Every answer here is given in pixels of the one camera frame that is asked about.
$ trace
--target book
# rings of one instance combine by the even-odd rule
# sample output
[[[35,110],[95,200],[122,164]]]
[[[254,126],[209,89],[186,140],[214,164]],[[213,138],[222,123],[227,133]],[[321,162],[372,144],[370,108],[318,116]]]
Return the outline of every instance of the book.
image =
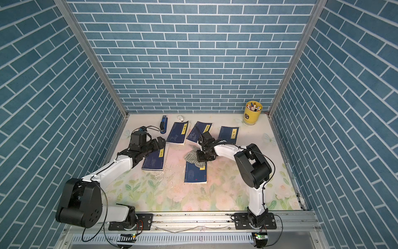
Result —
[[[221,126],[219,139],[225,140],[229,143],[236,143],[238,137],[239,127]]]
[[[183,145],[185,143],[185,137],[189,128],[188,125],[189,121],[183,123],[175,122],[169,133],[169,136],[166,139],[166,142]]]
[[[150,153],[145,157],[141,169],[148,171],[162,171],[166,154],[166,147]]]
[[[196,124],[194,125],[194,127],[192,128],[191,132],[189,133],[187,140],[197,143],[198,140],[200,139],[200,134],[199,131],[201,133],[205,133],[207,131],[210,130],[212,123],[202,123],[202,122],[196,122]]]
[[[185,165],[185,183],[207,183],[207,163],[202,168],[187,162]]]

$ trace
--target brick pattern wall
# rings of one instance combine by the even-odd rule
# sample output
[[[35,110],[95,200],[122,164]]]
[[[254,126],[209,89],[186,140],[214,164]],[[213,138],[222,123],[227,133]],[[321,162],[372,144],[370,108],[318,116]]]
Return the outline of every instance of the brick pattern wall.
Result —
[[[52,0],[0,6],[0,248],[51,248],[65,181],[99,167],[122,117]]]
[[[331,248],[398,248],[398,2],[328,0],[274,122]]]
[[[316,0],[68,1],[129,112],[268,110]]]

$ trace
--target floral tablecloth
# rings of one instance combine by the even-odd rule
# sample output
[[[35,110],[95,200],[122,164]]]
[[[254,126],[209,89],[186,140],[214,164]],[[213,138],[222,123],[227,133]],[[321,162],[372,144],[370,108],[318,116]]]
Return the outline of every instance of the floral tablecloth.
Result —
[[[168,134],[174,119],[168,115]],[[282,156],[272,134],[271,127],[265,115],[260,115],[258,123],[248,127],[240,122],[241,115],[236,114],[196,114],[184,115],[193,124],[212,122],[211,134],[218,137],[220,127],[240,126],[237,144],[255,143],[260,150],[268,155],[276,166],[275,176],[266,184],[265,202],[270,210],[299,210],[300,206],[295,196],[290,178],[287,174]],[[121,140],[116,148],[121,151],[126,148],[131,131],[142,125],[153,125],[159,122],[161,115],[141,114],[131,115]],[[254,132],[256,126],[262,132]],[[160,133],[151,131],[152,137]],[[163,171],[143,171],[141,163],[122,174],[106,188],[109,204],[127,204],[135,206],[137,211],[231,211],[246,210],[249,204],[248,186],[242,180],[235,161],[218,157],[207,164],[207,183],[184,183],[184,156],[192,150],[193,143],[185,145],[167,144]]]

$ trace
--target mounting plate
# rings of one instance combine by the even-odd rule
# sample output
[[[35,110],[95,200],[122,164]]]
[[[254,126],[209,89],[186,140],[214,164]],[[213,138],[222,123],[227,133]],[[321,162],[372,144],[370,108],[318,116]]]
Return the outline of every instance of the mounting plate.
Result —
[[[247,230],[247,229],[256,229],[252,227],[248,220],[247,213],[234,213],[234,220],[235,220],[235,229],[236,230]],[[265,227],[267,230],[276,229],[276,222],[273,213],[268,213],[265,218]]]
[[[138,217],[138,221],[141,220],[142,224],[144,225],[144,227],[142,228],[142,224],[141,222],[138,222],[138,232],[141,231],[141,228],[144,231],[149,231],[150,227],[152,225],[152,218],[153,218],[153,214],[136,214]],[[126,231],[124,229],[123,223],[122,222],[111,222],[109,224],[109,231]]]

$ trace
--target pen holder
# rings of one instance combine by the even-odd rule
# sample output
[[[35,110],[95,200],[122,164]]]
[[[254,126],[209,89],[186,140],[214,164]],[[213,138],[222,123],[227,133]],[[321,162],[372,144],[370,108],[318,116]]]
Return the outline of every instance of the pen holder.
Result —
[[[250,110],[248,108],[248,106],[252,106],[252,103],[253,103],[253,105],[261,107],[261,110],[258,112]],[[243,114],[243,123],[245,123],[247,125],[254,125],[257,122],[258,117],[260,116],[260,113],[262,110],[263,110],[263,106],[259,102],[257,102],[257,101],[247,102],[246,106],[245,106],[245,113]]]

